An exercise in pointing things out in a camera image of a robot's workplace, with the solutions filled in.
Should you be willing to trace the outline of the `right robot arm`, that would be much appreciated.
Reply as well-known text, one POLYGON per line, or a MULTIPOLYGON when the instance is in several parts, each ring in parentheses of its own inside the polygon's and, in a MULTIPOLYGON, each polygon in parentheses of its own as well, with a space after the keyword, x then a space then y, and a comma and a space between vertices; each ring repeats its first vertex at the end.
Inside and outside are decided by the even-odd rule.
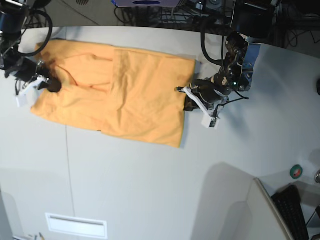
POLYGON ((35 84, 37 90, 46 89, 58 93, 62 83, 50 72, 48 67, 35 57, 49 43, 53 33, 53 21, 43 10, 51 3, 50 0, 2 0, 0 2, 0 70, 7 79, 13 76, 15 94, 35 84), (34 17, 42 16, 48 24, 48 32, 44 42, 33 52, 19 51, 19 45, 34 17))

